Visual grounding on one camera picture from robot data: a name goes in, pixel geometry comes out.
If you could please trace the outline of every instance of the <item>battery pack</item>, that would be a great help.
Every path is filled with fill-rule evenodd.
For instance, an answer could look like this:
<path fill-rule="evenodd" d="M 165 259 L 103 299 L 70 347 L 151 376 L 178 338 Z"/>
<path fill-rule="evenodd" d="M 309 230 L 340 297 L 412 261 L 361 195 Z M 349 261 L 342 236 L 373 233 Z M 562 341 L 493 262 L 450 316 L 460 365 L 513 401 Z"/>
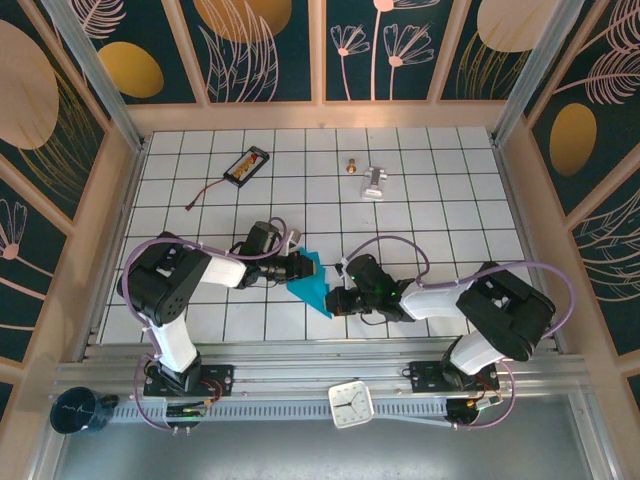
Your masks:
<path fill-rule="evenodd" d="M 231 165 L 229 170 L 224 172 L 223 177 L 240 188 L 269 161 L 269 158 L 267 152 L 260 150 L 258 147 L 251 147 Z"/>

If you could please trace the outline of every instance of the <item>blue object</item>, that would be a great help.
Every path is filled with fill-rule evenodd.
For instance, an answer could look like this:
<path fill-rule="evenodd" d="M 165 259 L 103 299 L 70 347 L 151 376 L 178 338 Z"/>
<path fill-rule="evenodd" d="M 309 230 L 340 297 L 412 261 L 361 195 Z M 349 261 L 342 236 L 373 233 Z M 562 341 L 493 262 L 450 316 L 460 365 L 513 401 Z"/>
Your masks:
<path fill-rule="evenodd" d="M 116 395 L 102 396 L 85 387 L 75 387 L 58 397 L 51 407 L 49 421 L 62 434 L 91 433 L 102 430 L 118 404 Z"/>
<path fill-rule="evenodd" d="M 316 273 L 301 280 L 288 282 L 287 290 L 325 317 L 331 318 L 331 314 L 324 307 L 324 297 L 329 293 L 329 285 L 325 281 L 325 269 L 320 263 L 320 255 L 318 252 L 307 252 L 304 248 L 300 248 L 300 254 L 313 260 Z"/>

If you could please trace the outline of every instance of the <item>white grid floor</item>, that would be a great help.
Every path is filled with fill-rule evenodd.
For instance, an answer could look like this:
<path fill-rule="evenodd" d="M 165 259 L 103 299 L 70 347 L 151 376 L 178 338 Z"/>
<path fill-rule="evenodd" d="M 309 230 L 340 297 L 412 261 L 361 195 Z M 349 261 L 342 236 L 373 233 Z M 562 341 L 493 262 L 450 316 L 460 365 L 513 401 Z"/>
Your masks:
<path fill-rule="evenodd" d="M 184 206 L 221 178 L 255 145 L 271 160 L 241 189 L 223 182 L 196 206 Z M 357 172 L 346 166 L 356 159 Z M 360 198 L 362 172 L 384 167 L 384 202 Z M 432 263 L 427 280 L 445 281 L 478 270 L 486 260 L 522 260 L 523 253 L 484 128 L 291 129 L 156 132 L 131 215 L 115 280 L 129 253 L 168 230 L 228 249 L 257 220 L 282 217 L 303 232 L 303 245 L 323 264 L 340 261 L 365 240 L 393 232 L 415 241 Z M 418 273 L 416 253 L 383 241 L 364 250 L 394 278 Z M 330 287 L 340 285 L 327 268 Z M 526 271 L 515 272 L 530 283 Z M 201 284 L 187 310 L 196 343 L 454 336 L 465 318 L 368 326 L 359 317 L 328 319 L 285 286 L 228 290 Z M 382 317 L 370 315 L 376 322 Z M 145 342 L 112 289 L 98 343 Z"/>

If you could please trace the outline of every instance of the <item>white clock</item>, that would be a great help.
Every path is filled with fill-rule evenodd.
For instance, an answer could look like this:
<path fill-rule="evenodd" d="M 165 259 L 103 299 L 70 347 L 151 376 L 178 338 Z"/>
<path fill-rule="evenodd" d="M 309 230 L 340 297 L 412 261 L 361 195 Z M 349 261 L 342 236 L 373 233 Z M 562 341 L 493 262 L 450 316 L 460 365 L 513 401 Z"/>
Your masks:
<path fill-rule="evenodd" d="M 362 381 L 336 385 L 329 389 L 329 405 L 333 423 L 338 428 L 367 423 L 373 418 L 373 402 L 369 388 Z"/>

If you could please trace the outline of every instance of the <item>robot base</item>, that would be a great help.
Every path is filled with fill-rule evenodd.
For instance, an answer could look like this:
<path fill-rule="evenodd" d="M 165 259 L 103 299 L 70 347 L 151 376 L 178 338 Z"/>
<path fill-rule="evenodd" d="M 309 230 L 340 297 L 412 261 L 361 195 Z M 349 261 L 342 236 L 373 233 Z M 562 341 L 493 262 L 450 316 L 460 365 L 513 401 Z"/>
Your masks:
<path fill-rule="evenodd" d="M 207 382 L 216 389 L 216 396 L 218 394 L 217 382 L 223 388 L 222 396 L 229 397 L 233 388 L 233 371 L 233 365 L 202 365 L 200 367 L 200 382 Z M 153 365 L 149 367 L 149 375 L 144 384 L 144 396 L 163 398 L 211 397 L 212 392 L 209 385 L 200 382 L 188 393 L 178 392 L 167 387 L 166 381 L 158 374 L 156 366 Z"/>
<path fill-rule="evenodd" d="M 483 390 L 500 389 L 500 382 L 494 364 L 487 365 L 480 370 L 476 377 L 480 377 L 487 385 L 475 378 L 473 382 L 459 389 L 445 380 L 442 374 L 442 362 L 411 362 L 404 370 L 403 375 L 411 380 L 413 393 L 438 393 L 438 392 L 482 392 Z"/>

